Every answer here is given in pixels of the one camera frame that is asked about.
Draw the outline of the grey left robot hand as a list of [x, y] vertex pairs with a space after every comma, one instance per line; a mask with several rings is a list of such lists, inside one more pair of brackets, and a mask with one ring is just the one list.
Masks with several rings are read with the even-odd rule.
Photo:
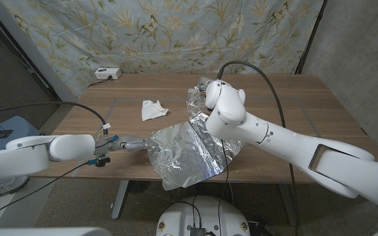
[[141, 138], [139, 136], [118, 136], [112, 138], [108, 145], [110, 151], [117, 151], [119, 149], [126, 149], [128, 152], [138, 152], [141, 150], [156, 150], [158, 145], [148, 138]]

